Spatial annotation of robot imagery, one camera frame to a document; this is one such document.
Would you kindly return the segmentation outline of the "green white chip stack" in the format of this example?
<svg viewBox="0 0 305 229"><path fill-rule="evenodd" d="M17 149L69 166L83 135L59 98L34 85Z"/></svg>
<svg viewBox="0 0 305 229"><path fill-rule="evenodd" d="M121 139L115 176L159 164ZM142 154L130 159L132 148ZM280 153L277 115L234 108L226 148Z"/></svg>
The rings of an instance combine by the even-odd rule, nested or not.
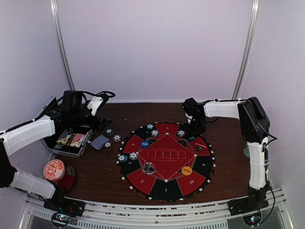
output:
<svg viewBox="0 0 305 229"><path fill-rule="evenodd" d="M113 135L113 130L112 129L107 129L105 131L105 133L106 133L107 136L112 136Z"/></svg>

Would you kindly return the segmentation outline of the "white chips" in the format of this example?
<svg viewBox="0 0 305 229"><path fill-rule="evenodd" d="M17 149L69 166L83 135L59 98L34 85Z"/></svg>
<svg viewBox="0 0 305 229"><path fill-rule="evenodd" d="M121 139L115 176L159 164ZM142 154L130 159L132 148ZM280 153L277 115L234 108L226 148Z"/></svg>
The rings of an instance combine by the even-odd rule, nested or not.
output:
<svg viewBox="0 0 305 229"><path fill-rule="evenodd" d="M179 130L179 131L177 132L177 135L178 135L179 137L183 137L183 136L185 136L185 131L184 131L184 130Z"/></svg>
<svg viewBox="0 0 305 229"><path fill-rule="evenodd" d="M130 160L134 161L138 159L138 153L132 152L129 155Z"/></svg>
<svg viewBox="0 0 305 229"><path fill-rule="evenodd" d="M152 136L157 136L159 134L158 130L152 130L151 135Z"/></svg>

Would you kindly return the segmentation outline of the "white grey chip stack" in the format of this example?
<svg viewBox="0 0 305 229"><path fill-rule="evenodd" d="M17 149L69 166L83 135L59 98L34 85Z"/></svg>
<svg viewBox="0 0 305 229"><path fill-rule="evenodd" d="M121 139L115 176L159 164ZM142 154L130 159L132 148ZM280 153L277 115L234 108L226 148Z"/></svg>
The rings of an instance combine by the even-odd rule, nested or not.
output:
<svg viewBox="0 0 305 229"><path fill-rule="evenodd" d="M120 135L114 135L113 136L113 140L114 140L114 142L120 142L121 141L121 136Z"/></svg>

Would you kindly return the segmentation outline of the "triangular all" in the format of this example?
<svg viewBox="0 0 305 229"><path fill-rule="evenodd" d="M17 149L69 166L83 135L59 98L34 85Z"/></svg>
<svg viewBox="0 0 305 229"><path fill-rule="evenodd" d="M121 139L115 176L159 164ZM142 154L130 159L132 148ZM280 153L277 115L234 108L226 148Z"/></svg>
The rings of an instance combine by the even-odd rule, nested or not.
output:
<svg viewBox="0 0 305 229"><path fill-rule="evenodd" d="M199 153L200 151L206 149L206 146L205 146L205 145L202 145L202 144L199 144L199 143L195 143L195 146L196 146L196 150L197 150L198 153Z"/></svg>

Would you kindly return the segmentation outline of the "orange big blind button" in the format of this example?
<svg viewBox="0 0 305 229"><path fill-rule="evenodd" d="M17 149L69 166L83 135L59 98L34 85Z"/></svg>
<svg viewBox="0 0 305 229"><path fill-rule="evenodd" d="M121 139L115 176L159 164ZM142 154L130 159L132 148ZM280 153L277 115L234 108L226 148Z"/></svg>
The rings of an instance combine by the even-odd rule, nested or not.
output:
<svg viewBox="0 0 305 229"><path fill-rule="evenodd" d="M193 170L192 170L192 168L189 167L189 166L184 166L184 167L181 169L181 172L182 172L183 175L189 176L189 175L193 172Z"/></svg>

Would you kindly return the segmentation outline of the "blue small blind button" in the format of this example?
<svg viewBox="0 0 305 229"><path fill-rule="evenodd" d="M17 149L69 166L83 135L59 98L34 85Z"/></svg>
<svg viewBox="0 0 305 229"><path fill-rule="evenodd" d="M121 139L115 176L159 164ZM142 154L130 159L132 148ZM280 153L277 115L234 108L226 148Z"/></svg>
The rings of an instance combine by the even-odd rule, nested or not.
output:
<svg viewBox="0 0 305 229"><path fill-rule="evenodd" d="M147 141L147 140L141 141L141 142L140 142L140 146L141 146L142 148L148 148L148 147L150 146L150 142Z"/></svg>

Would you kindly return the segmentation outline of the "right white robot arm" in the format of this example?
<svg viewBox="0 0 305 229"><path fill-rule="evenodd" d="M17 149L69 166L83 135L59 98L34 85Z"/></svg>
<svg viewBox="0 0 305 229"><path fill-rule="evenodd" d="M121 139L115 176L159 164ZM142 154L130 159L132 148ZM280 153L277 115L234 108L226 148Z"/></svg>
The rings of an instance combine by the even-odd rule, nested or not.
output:
<svg viewBox="0 0 305 229"><path fill-rule="evenodd" d="M268 189L268 145L277 138L269 133L270 120L255 96L237 100L207 100L197 102L186 99L182 108L187 118L186 128L194 134L206 131L207 118L234 118L240 122L241 133L250 153L250 180L247 210L255 210L263 202Z"/></svg>

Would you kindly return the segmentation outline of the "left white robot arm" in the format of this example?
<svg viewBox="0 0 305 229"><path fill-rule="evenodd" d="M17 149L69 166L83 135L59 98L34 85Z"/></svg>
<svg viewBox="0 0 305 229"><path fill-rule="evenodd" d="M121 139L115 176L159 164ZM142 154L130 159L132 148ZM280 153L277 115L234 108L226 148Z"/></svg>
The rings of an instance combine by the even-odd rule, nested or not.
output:
<svg viewBox="0 0 305 229"><path fill-rule="evenodd" d="M91 93L66 90L35 118L1 131L0 187L15 188L49 199L58 212L64 212L69 204L60 195L60 188L43 178L22 171L11 163L10 158L44 138L55 136L60 131L72 131L80 125L88 125L90 129L101 132L111 122L100 118L97 113L115 96L110 91Z"/></svg>

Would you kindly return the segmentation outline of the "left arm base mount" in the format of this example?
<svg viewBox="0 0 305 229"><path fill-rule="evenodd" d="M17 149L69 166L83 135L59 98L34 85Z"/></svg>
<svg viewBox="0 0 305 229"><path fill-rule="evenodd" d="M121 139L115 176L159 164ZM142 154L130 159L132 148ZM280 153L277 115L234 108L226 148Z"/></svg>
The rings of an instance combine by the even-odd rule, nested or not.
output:
<svg viewBox="0 0 305 229"><path fill-rule="evenodd" d="M61 212L72 217L81 217L84 212L85 202L65 197L64 190L58 188L51 198L44 199L44 207Z"/></svg>

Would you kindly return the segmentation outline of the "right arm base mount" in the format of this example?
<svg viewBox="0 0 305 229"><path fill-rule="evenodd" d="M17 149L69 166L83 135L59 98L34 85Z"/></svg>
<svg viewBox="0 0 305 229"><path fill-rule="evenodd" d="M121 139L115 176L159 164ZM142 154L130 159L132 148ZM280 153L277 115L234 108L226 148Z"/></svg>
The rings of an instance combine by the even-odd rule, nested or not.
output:
<svg viewBox="0 0 305 229"><path fill-rule="evenodd" d="M252 211L258 211L262 208L266 208L269 206L267 200L263 200L258 204L251 204L249 203L248 198L232 199L227 204L231 216L245 214Z"/></svg>

